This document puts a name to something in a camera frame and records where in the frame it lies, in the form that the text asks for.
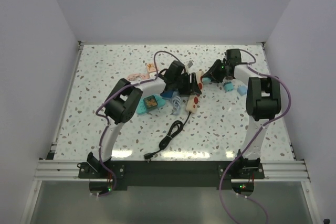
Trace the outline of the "white cube socket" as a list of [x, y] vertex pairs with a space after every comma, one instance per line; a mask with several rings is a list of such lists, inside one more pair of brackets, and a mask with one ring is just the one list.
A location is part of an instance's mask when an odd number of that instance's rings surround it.
[[147, 74], [147, 77], [149, 79], [155, 79], [155, 78], [157, 78], [157, 75], [158, 75], [158, 72], [150, 72], [150, 73]]

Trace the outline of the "pink cube socket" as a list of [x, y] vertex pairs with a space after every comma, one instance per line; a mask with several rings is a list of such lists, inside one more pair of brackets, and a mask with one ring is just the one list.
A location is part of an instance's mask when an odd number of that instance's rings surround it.
[[157, 71], [157, 68], [154, 63], [147, 63], [145, 66], [148, 73]]

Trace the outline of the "beige power strip red sockets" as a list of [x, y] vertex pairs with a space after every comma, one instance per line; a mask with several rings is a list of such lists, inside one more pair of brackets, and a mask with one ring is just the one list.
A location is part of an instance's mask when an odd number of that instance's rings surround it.
[[[202, 70], [199, 70], [196, 73], [197, 85], [201, 91], [203, 90], [203, 83], [202, 83], [203, 74], [204, 72]], [[191, 112], [191, 113], [196, 113], [199, 102], [200, 102], [200, 94], [190, 95], [187, 106], [186, 106], [186, 111]]]

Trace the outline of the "blue charger plug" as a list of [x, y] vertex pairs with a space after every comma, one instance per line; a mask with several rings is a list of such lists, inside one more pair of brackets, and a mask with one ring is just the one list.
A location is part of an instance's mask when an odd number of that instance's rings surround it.
[[244, 96], [247, 94], [247, 87], [246, 86], [239, 86], [237, 88], [237, 92], [241, 95]]

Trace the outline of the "teal triangular power strip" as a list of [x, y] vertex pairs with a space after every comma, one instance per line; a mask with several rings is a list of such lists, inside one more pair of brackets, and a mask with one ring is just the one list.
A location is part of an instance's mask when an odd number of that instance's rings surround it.
[[165, 100], [157, 94], [151, 95], [149, 97], [142, 98], [136, 109], [138, 115], [145, 114], [155, 109], [159, 109], [165, 106]]

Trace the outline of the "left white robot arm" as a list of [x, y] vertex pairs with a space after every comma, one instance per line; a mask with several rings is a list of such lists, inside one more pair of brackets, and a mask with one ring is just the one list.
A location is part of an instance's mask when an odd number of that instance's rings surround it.
[[188, 113], [197, 108], [195, 101], [202, 94], [202, 71], [190, 73], [188, 67], [179, 61], [173, 61], [168, 69], [156, 72], [154, 76], [142, 81], [120, 79], [104, 103], [96, 111], [96, 115], [107, 120], [107, 126], [99, 140], [98, 149], [90, 152], [87, 163], [90, 171], [97, 178], [103, 178], [110, 170], [107, 164], [111, 160], [112, 150], [123, 126], [132, 119], [141, 101], [148, 97], [160, 95], [167, 91], [178, 91], [188, 96], [194, 104]]

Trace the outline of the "teal dual usb charger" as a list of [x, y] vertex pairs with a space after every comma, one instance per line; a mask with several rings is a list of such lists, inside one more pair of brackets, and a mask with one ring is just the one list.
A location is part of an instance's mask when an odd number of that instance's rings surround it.
[[230, 92], [234, 90], [234, 85], [231, 82], [225, 82], [223, 88], [226, 92]]

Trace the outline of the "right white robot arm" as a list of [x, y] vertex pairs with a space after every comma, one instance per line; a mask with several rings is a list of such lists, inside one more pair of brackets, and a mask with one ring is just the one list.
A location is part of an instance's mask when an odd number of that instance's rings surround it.
[[228, 49], [225, 58], [217, 59], [210, 69], [202, 75], [213, 83], [221, 83], [224, 79], [237, 79], [247, 87], [246, 112], [249, 124], [241, 149], [237, 152], [231, 168], [239, 178], [246, 178], [258, 167], [261, 147], [268, 128], [268, 123], [281, 111], [280, 82], [276, 77], [260, 73], [251, 68], [256, 63], [243, 62], [241, 49]]

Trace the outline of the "blue cube socket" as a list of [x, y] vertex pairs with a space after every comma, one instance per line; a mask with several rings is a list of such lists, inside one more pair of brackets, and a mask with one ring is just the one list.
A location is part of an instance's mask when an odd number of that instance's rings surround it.
[[164, 91], [160, 94], [160, 96], [163, 98], [163, 99], [170, 99], [172, 96], [174, 95], [174, 91], [173, 90], [167, 90], [167, 91]]

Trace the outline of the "light teal charger plug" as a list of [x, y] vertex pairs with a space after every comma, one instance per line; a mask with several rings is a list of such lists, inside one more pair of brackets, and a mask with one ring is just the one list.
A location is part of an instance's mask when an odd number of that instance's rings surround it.
[[207, 78], [207, 77], [202, 78], [202, 83], [205, 83], [205, 84], [211, 83], [211, 78]]

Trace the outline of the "dark green dragon cube socket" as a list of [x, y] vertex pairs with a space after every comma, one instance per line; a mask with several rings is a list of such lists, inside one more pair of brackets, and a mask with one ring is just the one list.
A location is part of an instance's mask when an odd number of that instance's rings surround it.
[[147, 110], [153, 110], [158, 107], [158, 102], [154, 95], [144, 98], [143, 102]]

